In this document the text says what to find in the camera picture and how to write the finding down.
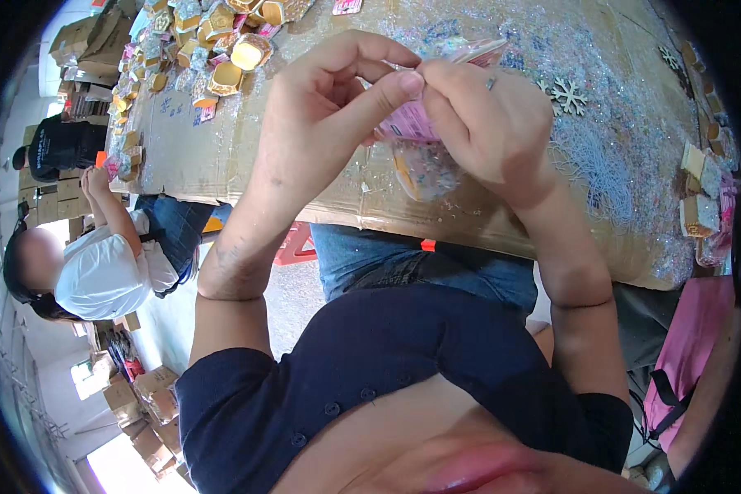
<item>plastic bag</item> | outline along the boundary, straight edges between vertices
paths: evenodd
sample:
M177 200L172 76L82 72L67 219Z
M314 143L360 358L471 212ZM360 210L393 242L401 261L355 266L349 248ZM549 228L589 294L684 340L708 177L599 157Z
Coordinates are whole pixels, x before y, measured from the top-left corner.
M436 44L425 58L488 67L499 64L506 47L506 40L470 42L454 37ZM432 201L459 185L463 172L431 127L420 98L393 112L376 134L392 146L396 176L410 198Z

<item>white t-shirt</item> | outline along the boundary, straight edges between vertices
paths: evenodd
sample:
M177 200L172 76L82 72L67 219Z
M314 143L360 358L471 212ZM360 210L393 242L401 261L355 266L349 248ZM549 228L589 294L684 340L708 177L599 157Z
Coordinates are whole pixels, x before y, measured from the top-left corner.
M142 210L129 213L138 235L148 233ZM145 302L152 291L165 291L178 281L178 273L158 242L142 244L135 259L123 235L100 226L69 243L55 300L65 310L86 321L127 315Z

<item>fingernail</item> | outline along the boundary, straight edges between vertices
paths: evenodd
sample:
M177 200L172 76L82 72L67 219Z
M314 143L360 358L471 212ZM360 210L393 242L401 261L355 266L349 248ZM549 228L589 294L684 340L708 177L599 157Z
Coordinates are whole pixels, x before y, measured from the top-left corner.
M401 85L406 94L410 96L417 96L423 92L425 87L425 79L420 74L417 74L414 70L407 70L401 74L401 79L398 82Z

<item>hand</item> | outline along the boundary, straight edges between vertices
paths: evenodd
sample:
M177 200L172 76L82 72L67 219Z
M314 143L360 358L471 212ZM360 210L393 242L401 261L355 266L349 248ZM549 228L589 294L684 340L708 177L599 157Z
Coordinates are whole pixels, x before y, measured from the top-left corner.
M324 191L359 144L371 142L374 128L423 90L419 74L382 60L420 62L384 36L346 31L275 76L248 191L270 193L294 216ZM365 90L358 77L373 86Z
M87 198L89 195L98 198L99 195L110 193L110 177L105 167L90 167L85 170L80 180L82 190Z
M431 60L417 71L426 81L428 118L456 162L511 207L539 204L555 183L546 159L549 99L527 79L502 70Z

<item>pink backpack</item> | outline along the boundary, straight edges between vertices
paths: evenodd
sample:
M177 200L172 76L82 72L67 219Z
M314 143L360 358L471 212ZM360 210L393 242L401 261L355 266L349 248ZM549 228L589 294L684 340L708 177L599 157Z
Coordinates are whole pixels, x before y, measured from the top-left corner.
M642 422L667 451L683 422L702 369L725 323L735 293L732 276L692 278L683 287L645 396Z

